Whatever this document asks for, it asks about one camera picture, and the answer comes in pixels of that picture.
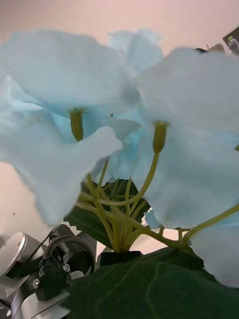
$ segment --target light blue flower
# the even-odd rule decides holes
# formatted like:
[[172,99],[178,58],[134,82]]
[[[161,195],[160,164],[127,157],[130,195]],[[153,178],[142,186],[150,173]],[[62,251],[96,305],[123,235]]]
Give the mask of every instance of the light blue flower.
[[[132,181],[141,189],[153,159],[153,129],[140,142]],[[145,199],[166,228],[190,228],[235,204],[239,153],[207,131],[170,126]]]
[[223,285],[239,288],[239,213],[202,229],[191,237],[204,267]]
[[158,222],[158,220],[155,218],[154,210],[150,210],[146,213],[144,213],[145,221],[149,225],[151,229],[160,228],[161,224]]
[[139,99],[118,53],[91,36],[17,33],[0,46],[1,64],[27,94],[59,115],[88,106],[122,112]]
[[[108,122],[108,126],[114,129],[116,136],[122,142],[123,148],[110,156],[103,185],[112,177],[114,179],[130,178],[138,159],[139,142],[143,136],[148,135],[148,126],[138,107],[111,118],[111,121],[111,123]],[[95,182],[99,182],[104,162],[102,160],[101,163],[98,163],[94,171],[93,179]]]
[[51,114],[13,99],[8,81],[0,87],[0,111],[0,160],[11,164],[34,193],[36,209],[48,225],[71,211],[80,183],[96,163],[122,147],[110,127],[66,143]]
[[216,133],[239,133],[239,59],[173,50],[135,82],[147,110],[170,122]]
[[134,77],[162,60],[160,39],[161,36],[151,29],[121,30],[110,34],[109,46],[121,55],[130,76]]

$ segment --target black flower base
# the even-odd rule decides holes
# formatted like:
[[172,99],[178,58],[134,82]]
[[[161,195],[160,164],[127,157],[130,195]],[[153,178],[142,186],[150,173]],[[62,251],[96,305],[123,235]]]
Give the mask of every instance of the black flower base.
[[115,265],[126,263],[132,259],[142,256],[140,251],[127,251],[124,253],[101,253],[100,258],[100,267],[101,266],[108,266],[108,265]]

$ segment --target background wall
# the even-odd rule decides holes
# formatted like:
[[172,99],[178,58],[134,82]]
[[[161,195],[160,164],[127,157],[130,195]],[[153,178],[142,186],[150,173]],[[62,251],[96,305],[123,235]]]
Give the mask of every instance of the background wall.
[[206,48],[239,24],[238,0],[0,0],[0,40],[34,27],[88,33],[106,41],[117,29],[150,26],[165,53],[178,45]]
[[[206,48],[239,24],[238,0],[0,0],[0,41],[14,31],[55,28],[86,33],[106,42],[118,29],[151,27],[163,35],[165,53],[179,45]],[[15,171],[0,163],[0,235],[17,231],[42,239],[49,231],[39,220],[32,194]],[[173,231],[168,236],[175,237]],[[143,253],[161,244],[148,238]]]

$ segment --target dark green leaf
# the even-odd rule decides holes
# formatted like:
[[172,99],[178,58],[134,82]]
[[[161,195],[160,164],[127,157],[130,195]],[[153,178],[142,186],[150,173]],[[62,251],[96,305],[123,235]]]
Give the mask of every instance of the dark green leaf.
[[146,261],[167,262],[176,266],[181,266],[189,270],[200,271],[210,280],[215,278],[204,270],[203,260],[193,253],[171,247],[166,247],[153,253],[141,257]]
[[102,222],[93,213],[79,207],[74,207],[71,213],[65,217],[64,221],[69,222],[71,226],[76,226],[78,230],[87,233],[97,241],[112,249]]
[[239,291],[167,262],[105,266],[77,279],[68,319],[237,319]]

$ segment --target plastic bottle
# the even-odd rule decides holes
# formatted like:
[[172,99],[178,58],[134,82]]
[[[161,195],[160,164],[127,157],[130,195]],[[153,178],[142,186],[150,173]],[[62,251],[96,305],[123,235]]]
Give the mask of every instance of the plastic bottle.
[[239,43],[236,39],[234,39],[232,36],[228,38],[228,47],[231,50],[232,53],[239,55]]

